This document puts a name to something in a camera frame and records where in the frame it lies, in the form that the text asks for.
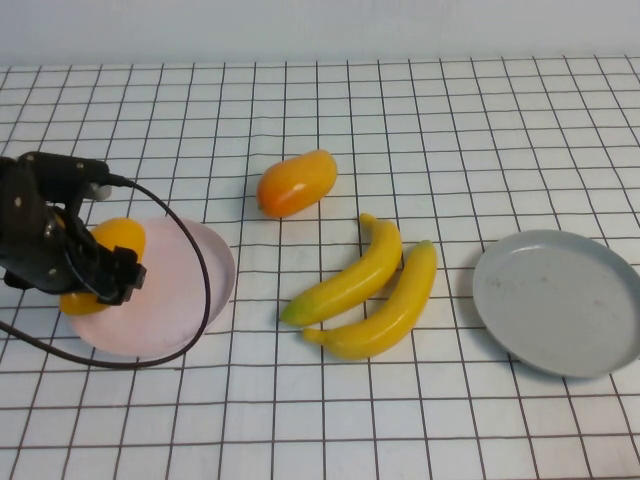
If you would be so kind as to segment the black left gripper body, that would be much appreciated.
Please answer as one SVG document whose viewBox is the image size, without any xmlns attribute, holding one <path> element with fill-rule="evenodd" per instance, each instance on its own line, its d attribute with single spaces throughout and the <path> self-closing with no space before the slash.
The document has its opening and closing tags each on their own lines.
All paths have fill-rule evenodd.
<svg viewBox="0 0 640 480">
<path fill-rule="evenodd" d="M 65 209 L 1 211 L 5 282 L 50 294 L 93 293 L 114 300 L 114 255 Z"/>
</svg>

